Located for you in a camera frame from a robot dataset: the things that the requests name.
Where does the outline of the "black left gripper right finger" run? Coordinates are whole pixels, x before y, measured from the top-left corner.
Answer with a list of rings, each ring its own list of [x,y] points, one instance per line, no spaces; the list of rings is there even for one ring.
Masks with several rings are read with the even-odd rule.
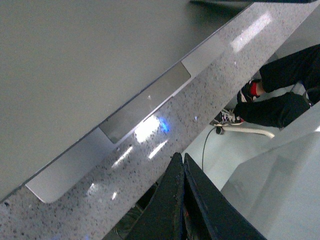
[[[201,240],[264,240],[222,195],[189,154],[184,155],[184,202]]]

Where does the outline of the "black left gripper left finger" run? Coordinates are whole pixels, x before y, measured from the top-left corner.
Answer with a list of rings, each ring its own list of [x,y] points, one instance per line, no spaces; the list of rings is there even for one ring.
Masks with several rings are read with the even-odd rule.
[[[149,204],[126,236],[128,240],[184,240],[185,170],[182,155],[174,153]]]

